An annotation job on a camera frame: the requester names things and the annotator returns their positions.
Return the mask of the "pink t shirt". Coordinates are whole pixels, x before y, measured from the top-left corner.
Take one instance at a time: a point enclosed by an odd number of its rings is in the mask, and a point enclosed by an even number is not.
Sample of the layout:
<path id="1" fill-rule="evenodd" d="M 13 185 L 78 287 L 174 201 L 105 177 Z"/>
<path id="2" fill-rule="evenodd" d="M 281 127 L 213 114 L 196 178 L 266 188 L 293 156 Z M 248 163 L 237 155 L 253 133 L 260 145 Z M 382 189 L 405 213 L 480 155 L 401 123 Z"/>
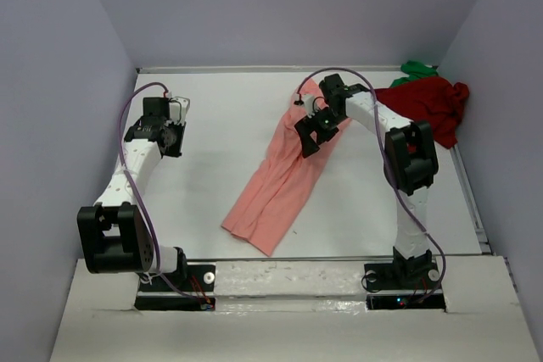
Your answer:
<path id="1" fill-rule="evenodd" d="M 291 106 L 279 120 L 260 167 L 232 206 L 221 227 L 271 256 L 307 203 L 313 188 L 346 131 L 350 120 L 339 124 L 339 133 L 323 143 L 317 153 L 302 157 L 294 125 L 305 116 Z"/>

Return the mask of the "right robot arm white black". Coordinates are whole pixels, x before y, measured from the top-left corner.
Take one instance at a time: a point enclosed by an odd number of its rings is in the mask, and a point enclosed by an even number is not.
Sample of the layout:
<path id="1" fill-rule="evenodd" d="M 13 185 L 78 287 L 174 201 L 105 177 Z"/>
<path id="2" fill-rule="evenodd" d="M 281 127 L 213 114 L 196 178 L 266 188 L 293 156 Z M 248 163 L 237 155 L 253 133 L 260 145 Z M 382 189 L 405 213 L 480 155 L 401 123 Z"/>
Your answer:
<path id="1" fill-rule="evenodd" d="M 294 126 L 303 158 L 316 154 L 338 135 L 341 124 L 353 120 L 376 136 L 384 176 L 395 194 L 392 259 L 367 264 L 361 284 L 371 294 L 417 289 L 432 294 L 440 287 L 446 265 L 434 261 L 432 251 L 439 244 L 425 225 L 429 188 L 439 170 L 431 125 L 409 120 L 380 103 L 366 78 L 347 85 L 341 68 L 325 68 L 322 73 L 320 95 L 298 89 L 294 97 L 294 105 L 305 110 Z"/>

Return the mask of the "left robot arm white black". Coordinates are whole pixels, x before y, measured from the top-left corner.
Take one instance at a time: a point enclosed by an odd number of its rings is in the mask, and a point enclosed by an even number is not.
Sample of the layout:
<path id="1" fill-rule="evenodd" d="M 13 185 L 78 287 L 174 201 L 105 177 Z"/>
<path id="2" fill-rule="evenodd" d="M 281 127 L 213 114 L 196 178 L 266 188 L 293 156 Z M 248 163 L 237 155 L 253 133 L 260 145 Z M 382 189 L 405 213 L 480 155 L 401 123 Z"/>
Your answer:
<path id="1" fill-rule="evenodd" d="M 76 217 L 87 269 L 93 274 L 137 273 L 181 286 L 188 278 L 181 248 L 163 247 L 143 207 L 143 193 L 164 157 L 181 157 L 190 101 L 146 97 L 142 116 L 120 139 L 120 158 L 104 192 Z"/>

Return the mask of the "green t shirt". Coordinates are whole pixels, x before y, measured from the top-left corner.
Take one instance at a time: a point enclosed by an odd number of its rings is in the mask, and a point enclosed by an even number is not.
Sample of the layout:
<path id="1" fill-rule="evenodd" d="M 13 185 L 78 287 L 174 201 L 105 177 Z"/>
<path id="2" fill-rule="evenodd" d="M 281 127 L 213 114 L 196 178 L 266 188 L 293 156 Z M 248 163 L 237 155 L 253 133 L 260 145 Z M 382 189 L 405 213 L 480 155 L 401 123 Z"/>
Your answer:
<path id="1" fill-rule="evenodd" d="M 400 72 L 403 76 L 393 80 L 390 87 L 397 87 L 409 82 L 439 75 L 437 65 L 427 65 L 415 60 L 408 60 L 403 63 L 400 66 Z"/>

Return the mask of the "red t shirt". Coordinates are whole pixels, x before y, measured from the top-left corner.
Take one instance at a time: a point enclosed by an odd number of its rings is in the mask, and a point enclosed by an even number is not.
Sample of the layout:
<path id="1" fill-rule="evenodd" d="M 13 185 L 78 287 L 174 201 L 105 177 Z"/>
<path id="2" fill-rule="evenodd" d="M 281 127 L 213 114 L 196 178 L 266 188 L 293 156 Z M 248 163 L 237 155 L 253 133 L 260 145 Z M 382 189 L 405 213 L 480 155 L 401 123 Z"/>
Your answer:
<path id="1" fill-rule="evenodd" d="M 413 121 L 426 120 L 434 140 L 443 148 L 457 144 L 456 128 L 462 123 L 469 88 L 435 76 L 376 90 L 378 101 Z"/>

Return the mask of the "aluminium rail back edge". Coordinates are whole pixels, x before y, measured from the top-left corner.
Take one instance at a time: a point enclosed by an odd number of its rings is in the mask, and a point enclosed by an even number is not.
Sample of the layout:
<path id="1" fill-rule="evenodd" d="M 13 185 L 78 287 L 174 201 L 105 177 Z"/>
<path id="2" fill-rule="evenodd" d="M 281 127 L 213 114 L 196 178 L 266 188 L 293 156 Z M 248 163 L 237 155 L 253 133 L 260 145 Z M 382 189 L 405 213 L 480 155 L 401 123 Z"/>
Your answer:
<path id="1" fill-rule="evenodd" d="M 313 72 L 322 66 L 312 65 L 231 65 L 231 66 L 154 66 L 138 67 L 138 74 L 216 74 L 216 73 L 268 73 Z"/>

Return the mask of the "aluminium rail front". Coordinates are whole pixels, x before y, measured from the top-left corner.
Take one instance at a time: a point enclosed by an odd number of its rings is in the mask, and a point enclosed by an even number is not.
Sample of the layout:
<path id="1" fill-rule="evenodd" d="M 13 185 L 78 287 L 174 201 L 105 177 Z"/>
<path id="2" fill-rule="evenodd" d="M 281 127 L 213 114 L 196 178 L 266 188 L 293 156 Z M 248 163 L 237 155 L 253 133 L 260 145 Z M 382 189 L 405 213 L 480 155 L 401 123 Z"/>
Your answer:
<path id="1" fill-rule="evenodd" d="M 392 255 L 373 256 L 331 256 L 331 257 L 242 257 L 242 258 L 188 258 L 188 262 L 211 263 L 219 261 L 363 261 L 363 262 L 388 262 Z"/>

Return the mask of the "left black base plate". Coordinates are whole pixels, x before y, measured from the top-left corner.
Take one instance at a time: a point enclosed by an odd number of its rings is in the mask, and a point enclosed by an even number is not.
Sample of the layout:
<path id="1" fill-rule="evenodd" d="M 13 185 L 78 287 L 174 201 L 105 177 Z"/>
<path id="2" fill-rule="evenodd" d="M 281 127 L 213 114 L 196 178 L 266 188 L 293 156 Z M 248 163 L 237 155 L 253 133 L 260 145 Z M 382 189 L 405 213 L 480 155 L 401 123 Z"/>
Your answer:
<path id="1" fill-rule="evenodd" d="M 134 307 L 139 311 L 214 311 L 216 264 L 189 262 L 186 278 L 140 277 Z"/>

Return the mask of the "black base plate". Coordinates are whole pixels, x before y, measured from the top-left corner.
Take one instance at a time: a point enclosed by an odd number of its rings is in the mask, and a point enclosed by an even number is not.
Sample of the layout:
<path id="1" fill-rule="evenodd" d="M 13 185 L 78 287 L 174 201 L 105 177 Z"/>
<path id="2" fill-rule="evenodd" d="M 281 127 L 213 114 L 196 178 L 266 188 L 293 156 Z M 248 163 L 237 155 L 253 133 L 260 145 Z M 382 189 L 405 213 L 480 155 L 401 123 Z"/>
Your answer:
<path id="1" fill-rule="evenodd" d="M 134 307 L 139 311 L 214 311 L 216 264 L 189 262 L 186 278 L 140 277 Z"/>
<path id="2" fill-rule="evenodd" d="M 392 263 L 364 265 L 361 286 L 366 291 L 368 310 L 440 309 L 445 311 L 445 297 L 437 285 L 440 273 L 433 263 L 429 270 L 417 272 L 402 281 Z"/>

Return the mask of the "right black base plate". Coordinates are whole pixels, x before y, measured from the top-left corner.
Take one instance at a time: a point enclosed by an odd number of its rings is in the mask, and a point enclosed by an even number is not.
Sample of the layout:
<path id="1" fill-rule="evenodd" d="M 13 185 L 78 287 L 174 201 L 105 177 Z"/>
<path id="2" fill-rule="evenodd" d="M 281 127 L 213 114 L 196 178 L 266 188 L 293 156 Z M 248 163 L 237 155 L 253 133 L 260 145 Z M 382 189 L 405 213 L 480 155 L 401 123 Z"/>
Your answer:
<path id="1" fill-rule="evenodd" d="M 445 311 L 445 297 L 437 285 L 440 273 L 433 263 L 429 270 L 417 272 L 402 281 L 392 263 L 364 265 L 361 286 L 366 291 L 368 310 L 440 309 Z"/>

